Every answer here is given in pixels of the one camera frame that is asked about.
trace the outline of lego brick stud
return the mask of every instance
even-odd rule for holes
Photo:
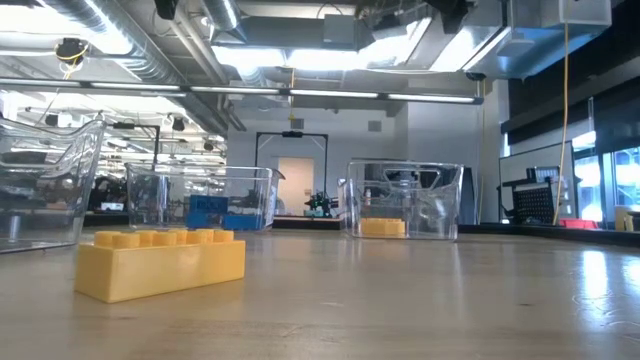
[[[233,241],[233,231],[215,230],[213,242],[231,242]]]
[[[96,231],[93,244],[100,247],[113,247],[113,237],[119,234],[119,231]]]
[[[178,236],[172,232],[159,232],[153,236],[153,246],[175,246]]]
[[[136,234],[140,235],[140,247],[149,247],[153,245],[153,237],[158,232],[155,230],[138,230]]]
[[[206,234],[205,236],[206,236],[207,243],[213,242],[213,229],[198,229],[196,231]]]
[[[114,249],[135,249],[140,247],[140,235],[118,234],[113,236]]]
[[[187,233],[187,244],[205,244],[207,242],[207,234],[202,231],[189,231]]]
[[[187,243],[187,229],[170,229],[169,232],[176,234],[177,245],[185,245]]]

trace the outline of ceiling light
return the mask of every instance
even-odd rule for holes
[[[64,154],[65,152],[65,150],[49,149],[49,148],[11,148],[11,152],[22,152],[22,151],[44,152],[44,153],[51,153],[51,154]]]
[[[389,94],[387,96],[389,100],[441,102],[441,103],[453,103],[453,104],[473,104],[476,102],[476,99],[472,97],[457,97],[457,96],[443,96],[443,95]]]
[[[154,138],[147,138],[147,137],[125,137],[125,140],[129,140],[129,141],[139,141],[139,142],[155,142],[156,140]],[[160,138],[160,142],[163,143],[186,143],[188,142],[185,139],[176,139],[176,138]]]
[[[142,91],[141,96],[161,96],[161,97],[186,97],[187,93],[172,93],[166,91]]]
[[[285,57],[280,49],[236,48],[212,46],[221,64],[235,67],[284,66]]]
[[[487,56],[487,54],[491,50],[493,50],[496,46],[498,46],[498,44],[500,44],[500,42],[502,42],[502,40],[504,40],[504,38],[507,35],[509,35],[510,32],[511,32],[511,28],[510,27],[506,27],[506,28],[502,29],[502,31],[495,38],[493,38],[493,40],[491,40],[491,42],[489,42],[487,45],[485,45],[485,47],[482,48],[482,50],[480,50],[480,52],[478,52],[475,56],[473,56],[471,58],[471,60],[469,60],[469,62],[467,62],[462,67],[462,70],[469,71],[480,60],[482,60],[485,56]]]
[[[245,95],[278,95],[278,89],[267,88],[243,88],[243,87],[219,87],[219,86],[192,86],[195,92],[212,92],[220,94],[245,94]]]
[[[24,86],[48,86],[48,87],[80,87],[77,81],[44,80],[44,79],[17,79],[3,78],[0,85],[24,85]]]
[[[205,150],[207,150],[207,151],[212,151],[212,150],[214,149],[214,147],[215,147],[215,146],[214,146],[214,144],[213,144],[213,141],[211,141],[211,140],[207,140],[207,141],[205,141],[205,142],[204,142],[204,149],[205,149]]]
[[[127,90],[157,90],[157,91],[172,91],[180,90],[178,85],[160,85],[160,84],[130,84],[130,83],[91,83],[93,87],[99,89],[127,89]]]
[[[294,50],[287,66],[311,71],[364,69],[367,64],[355,51],[301,49]]]
[[[375,99],[375,98],[378,97],[377,93],[358,92],[358,91],[291,89],[290,93],[291,93],[291,95],[325,96],[325,97],[347,97],[347,98],[362,98],[362,99]]]

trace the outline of yellow cable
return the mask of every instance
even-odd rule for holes
[[[486,99],[487,97],[487,83],[486,79],[482,80],[482,98]],[[478,168],[478,175],[480,175],[480,202],[478,203],[478,224],[482,221],[482,196],[484,194],[484,176],[480,174],[482,169],[482,157],[484,156],[484,132],[485,129],[485,107],[484,102],[482,103],[482,137],[480,138],[480,166]]]
[[[558,213],[560,212],[560,191],[562,190],[562,170],[564,168],[564,150],[567,141],[567,125],[569,123],[569,24],[566,21],[568,12],[565,12],[564,22],[564,123],[562,126],[562,151],[560,154],[560,172],[558,173],[558,191],[556,194],[556,208],[553,213],[553,225],[558,223]]]
[[[293,85],[295,84],[295,81],[296,81],[296,68],[291,68],[291,89],[293,89]],[[296,119],[296,117],[293,115],[293,99],[294,97],[291,96],[291,112],[289,112],[289,121],[293,121]]]

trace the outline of window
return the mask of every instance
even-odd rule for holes
[[[640,148],[613,155],[616,205],[640,205]]]
[[[574,171],[576,177],[579,178],[577,186],[580,218],[583,220],[602,221],[598,157],[590,156],[576,160]]]

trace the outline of vent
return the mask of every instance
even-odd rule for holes
[[[382,121],[369,121],[369,132],[382,132]]]
[[[304,119],[291,120],[291,130],[304,130]]]

